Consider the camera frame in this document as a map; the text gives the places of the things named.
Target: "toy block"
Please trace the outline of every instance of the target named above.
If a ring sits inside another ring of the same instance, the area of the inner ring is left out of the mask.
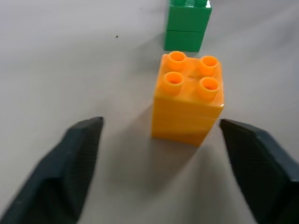
[[[208,0],[170,0],[166,30],[204,33],[211,12]]]
[[[164,50],[198,52],[204,33],[166,31]]]
[[[199,146],[223,107],[221,63],[217,58],[163,55],[154,93],[152,137]]]

